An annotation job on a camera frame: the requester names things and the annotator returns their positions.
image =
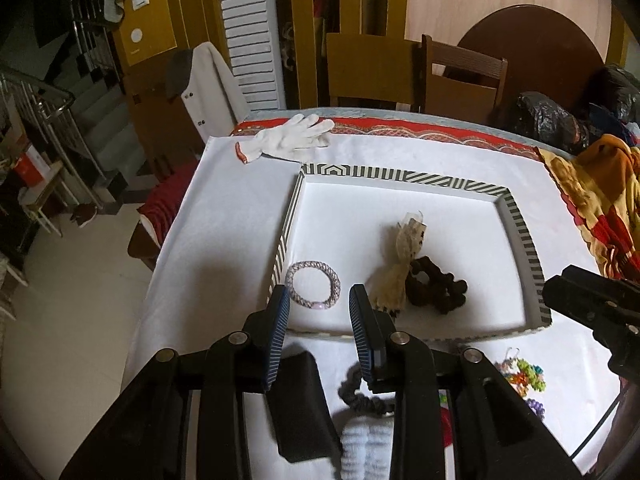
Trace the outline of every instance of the metal screw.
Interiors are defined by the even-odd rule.
[[[397,345],[406,345],[411,339],[407,332],[393,332],[391,335],[391,341]]]
[[[156,352],[156,361],[160,363],[167,363],[174,358],[175,352],[170,348],[163,348]]]
[[[246,340],[249,339],[249,336],[247,334],[245,334],[244,332],[233,332],[230,336],[229,336],[229,342],[232,345],[241,345],[244,344],[246,342]]]
[[[476,348],[467,348],[462,355],[470,363],[479,363],[482,361],[482,352]]]

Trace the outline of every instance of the black scrunchie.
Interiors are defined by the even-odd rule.
[[[395,399],[380,399],[380,397],[366,397],[364,394],[357,394],[362,382],[362,371],[359,366],[353,367],[347,373],[347,380],[338,389],[338,395],[357,415],[377,415],[382,416],[393,413],[396,409]]]
[[[424,272],[429,283],[418,280],[417,275]],[[404,280],[404,290],[409,302],[415,306],[433,305],[441,314],[465,304],[466,281],[455,281],[453,274],[444,274],[428,256],[411,262],[411,270]]]

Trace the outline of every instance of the white tablecloth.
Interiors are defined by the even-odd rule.
[[[274,250],[299,164],[261,157],[249,165],[235,156],[237,138],[210,138],[180,213],[162,247],[130,348],[123,385],[164,347],[181,354],[208,348],[238,330],[265,305]],[[533,160],[422,139],[333,136],[315,162],[425,171],[507,186],[526,220],[546,278],[574,264],[597,272],[545,167]],[[345,290],[350,284],[344,284]],[[554,313],[551,328],[509,340],[478,343],[487,357],[504,359],[508,347],[544,368],[545,423],[573,452],[619,391],[607,369],[609,352],[584,327]],[[337,388],[357,361],[354,344],[288,336],[286,352],[311,351],[338,431],[347,418]],[[330,461],[291,465],[278,455],[264,399],[246,396],[254,479],[329,479]],[[585,471],[596,459],[606,424],[578,456]]]

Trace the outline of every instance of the white shutter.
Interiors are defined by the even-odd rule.
[[[275,0],[220,4],[232,71],[249,108],[286,108]]]

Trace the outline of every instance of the red and yellow fabric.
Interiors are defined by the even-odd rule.
[[[640,150],[606,134],[572,161],[540,155],[602,275],[640,283]]]

